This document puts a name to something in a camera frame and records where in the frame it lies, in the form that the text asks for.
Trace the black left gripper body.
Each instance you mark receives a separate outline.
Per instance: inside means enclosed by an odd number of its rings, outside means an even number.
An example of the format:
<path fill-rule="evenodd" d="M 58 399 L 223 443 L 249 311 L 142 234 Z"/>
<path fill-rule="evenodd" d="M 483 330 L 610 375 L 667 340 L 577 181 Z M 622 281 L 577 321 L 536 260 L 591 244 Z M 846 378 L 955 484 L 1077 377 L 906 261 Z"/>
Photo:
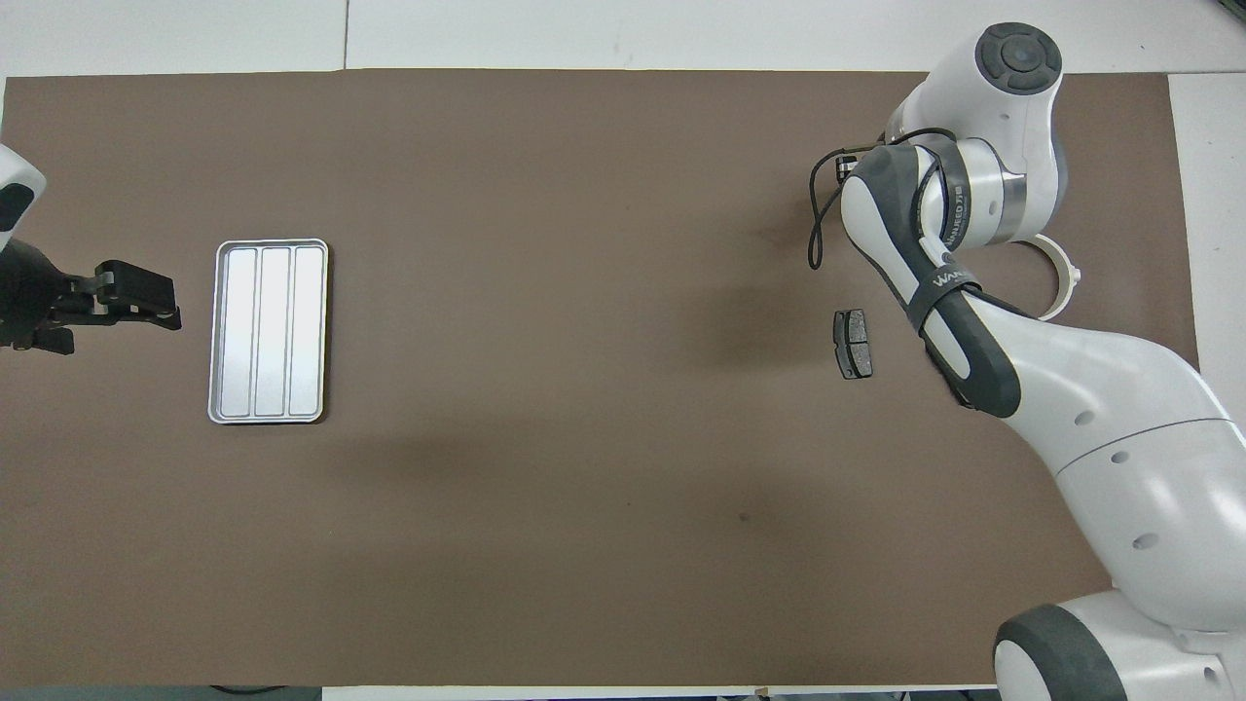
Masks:
<path fill-rule="evenodd" d="M 93 314 L 96 298 L 83 276 L 71 276 L 36 247 L 11 239 L 1 253 L 1 346 L 70 355 L 67 324 Z"/>

